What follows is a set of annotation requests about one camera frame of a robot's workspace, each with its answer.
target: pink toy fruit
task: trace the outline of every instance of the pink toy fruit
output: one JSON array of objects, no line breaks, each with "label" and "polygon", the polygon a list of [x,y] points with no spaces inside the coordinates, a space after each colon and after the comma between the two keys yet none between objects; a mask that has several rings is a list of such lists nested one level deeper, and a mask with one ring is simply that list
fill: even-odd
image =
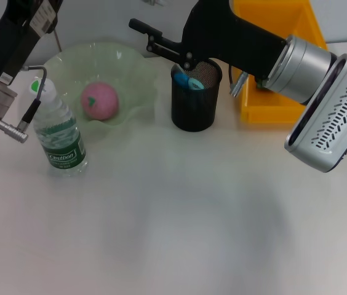
[{"label": "pink toy fruit", "polygon": [[119,111],[119,98],[115,89],[103,82],[91,83],[83,90],[81,105],[85,113],[95,120],[108,120]]}]

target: bottle label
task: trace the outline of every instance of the bottle label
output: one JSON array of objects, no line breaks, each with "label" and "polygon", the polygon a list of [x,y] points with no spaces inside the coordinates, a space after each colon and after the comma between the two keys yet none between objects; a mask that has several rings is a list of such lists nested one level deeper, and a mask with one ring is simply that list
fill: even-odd
[{"label": "bottle label", "polygon": [[49,163],[58,169],[71,169],[78,166],[85,159],[86,150],[81,134],[74,143],[63,149],[49,149],[44,147]]}]

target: yellow bin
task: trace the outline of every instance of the yellow bin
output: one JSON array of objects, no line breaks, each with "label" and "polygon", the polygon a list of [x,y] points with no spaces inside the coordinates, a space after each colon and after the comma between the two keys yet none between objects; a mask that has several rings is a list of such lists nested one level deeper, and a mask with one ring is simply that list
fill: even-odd
[{"label": "yellow bin", "polygon": [[[311,4],[308,0],[234,0],[234,12],[284,39],[294,34],[327,49]],[[240,71],[234,69],[234,77]],[[240,112],[244,122],[263,125],[293,125],[305,109],[299,103],[268,90],[259,90],[250,76],[240,95]]]}]

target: table surface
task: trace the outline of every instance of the table surface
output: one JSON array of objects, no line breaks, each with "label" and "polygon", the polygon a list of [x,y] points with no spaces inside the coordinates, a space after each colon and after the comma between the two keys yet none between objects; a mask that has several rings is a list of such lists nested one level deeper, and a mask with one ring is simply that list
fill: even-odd
[{"label": "table surface", "polygon": [[31,130],[0,134],[0,294],[347,295],[347,157],[322,174],[285,152],[288,131],[243,128],[226,65],[213,127],[178,130],[172,64],[151,62],[153,119],[90,144],[81,177],[47,175]]}]

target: water bottle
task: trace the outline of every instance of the water bottle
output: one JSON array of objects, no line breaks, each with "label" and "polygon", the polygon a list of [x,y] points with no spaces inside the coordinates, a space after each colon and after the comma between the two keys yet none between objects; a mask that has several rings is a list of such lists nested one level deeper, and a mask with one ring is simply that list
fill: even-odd
[{"label": "water bottle", "polygon": [[[41,79],[30,85],[37,97]],[[86,150],[71,109],[60,99],[54,83],[46,79],[41,105],[33,119],[34,130],[55,175],[74,176],[87,167]]]}]

